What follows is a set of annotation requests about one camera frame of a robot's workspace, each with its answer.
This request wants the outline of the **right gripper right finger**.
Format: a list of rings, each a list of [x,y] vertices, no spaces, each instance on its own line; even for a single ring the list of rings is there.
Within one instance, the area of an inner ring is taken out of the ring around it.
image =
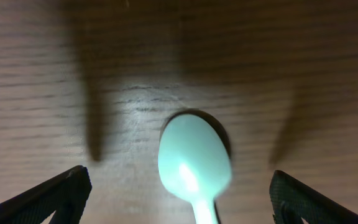
[[[358,214],[276,170],[269,187],[275,224],[358,223]]]

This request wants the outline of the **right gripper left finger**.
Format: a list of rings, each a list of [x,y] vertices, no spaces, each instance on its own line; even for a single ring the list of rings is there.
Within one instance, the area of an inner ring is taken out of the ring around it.
[[[92,189],[84,166],[71,169],[0,203],[0,223],[79,224]]]

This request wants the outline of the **pale green plastic spoon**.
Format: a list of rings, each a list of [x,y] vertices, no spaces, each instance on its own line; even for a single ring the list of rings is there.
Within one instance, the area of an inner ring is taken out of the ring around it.
[[[195,114],[179,114],[165,125],[158,149],[163,186],[193,208],[197,224],[218,224],[215,200],[229,186],[232,167],[216,129]]]

